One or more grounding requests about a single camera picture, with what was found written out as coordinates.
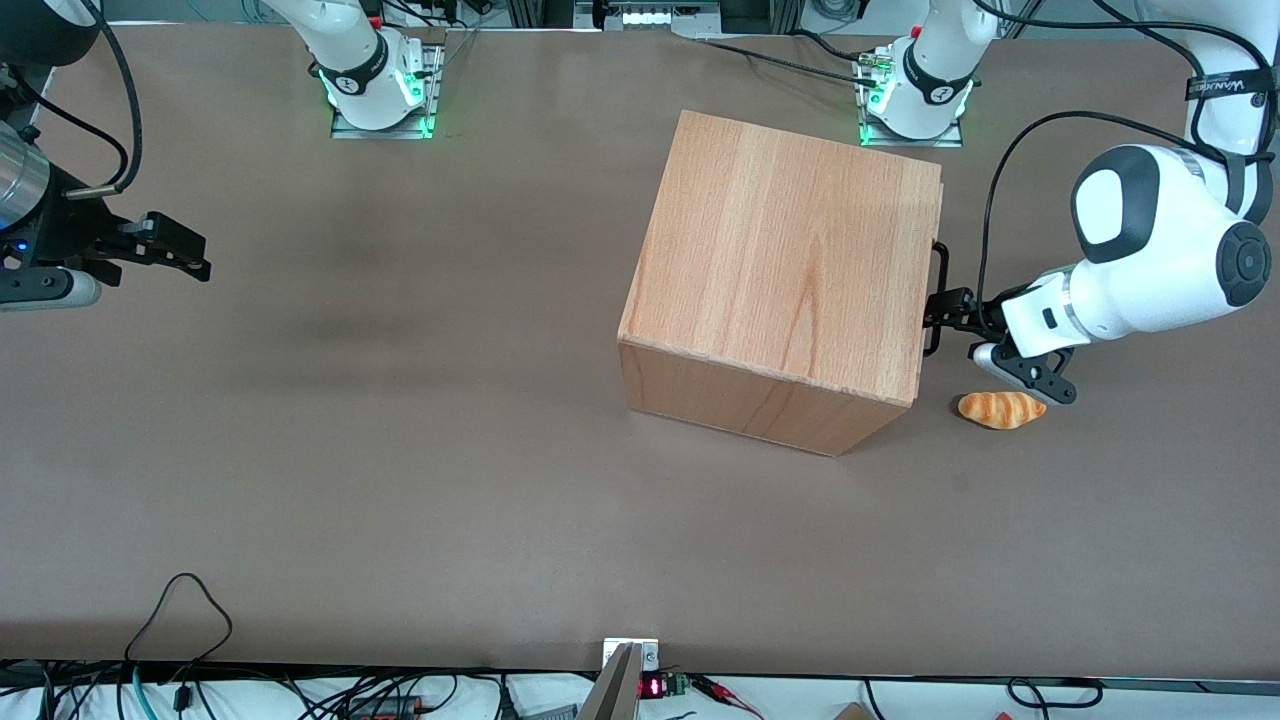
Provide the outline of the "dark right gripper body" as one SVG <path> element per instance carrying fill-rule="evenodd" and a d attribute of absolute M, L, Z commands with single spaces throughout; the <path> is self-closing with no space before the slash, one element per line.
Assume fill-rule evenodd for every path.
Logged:
<path fill-rule="evenodd" d="M 88 273 L 108 287 L 118 287 L 122 269 L 111 263 L 122 247 L 120 227 L 127 219 L 114 214 L 102 199 L 69 200 L 68 190 L 86 184 L 52 165 L 40 204 L 20 223 L 20 266 L 64 266 Z"/>

